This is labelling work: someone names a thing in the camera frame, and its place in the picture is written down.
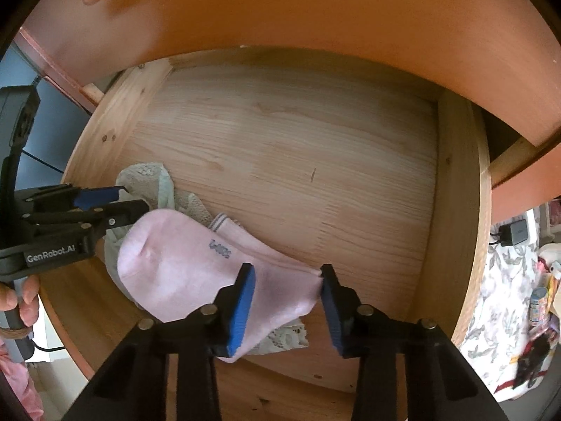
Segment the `pink sleeve forearm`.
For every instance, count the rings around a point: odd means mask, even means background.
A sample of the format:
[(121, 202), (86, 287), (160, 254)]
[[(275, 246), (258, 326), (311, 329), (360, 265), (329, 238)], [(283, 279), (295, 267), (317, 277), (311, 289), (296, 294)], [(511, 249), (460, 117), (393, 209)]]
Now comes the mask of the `pink sleeve forearm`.
[(44, 419), (44, 407), (39, 393), (35, 389), (28, 369), (23, 363), (15, 363), (9, 357), (4, 342), (1, 342), (1, 373), (32, 420)]

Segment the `person's left hand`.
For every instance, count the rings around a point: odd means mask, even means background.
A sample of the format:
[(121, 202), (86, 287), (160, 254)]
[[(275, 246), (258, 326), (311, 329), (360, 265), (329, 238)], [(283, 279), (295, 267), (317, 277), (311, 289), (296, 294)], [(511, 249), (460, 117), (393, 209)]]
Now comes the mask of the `person's left hand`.
[(29, 276), (23, 282), (21, 295), (17, 295), (12, 288), (1, 284), (0, 309), (10, 311), (18, 307), (23, 323), (27, 327), (32, 326), (39, 316), (39, 289), (40, 280), (36, 275)]

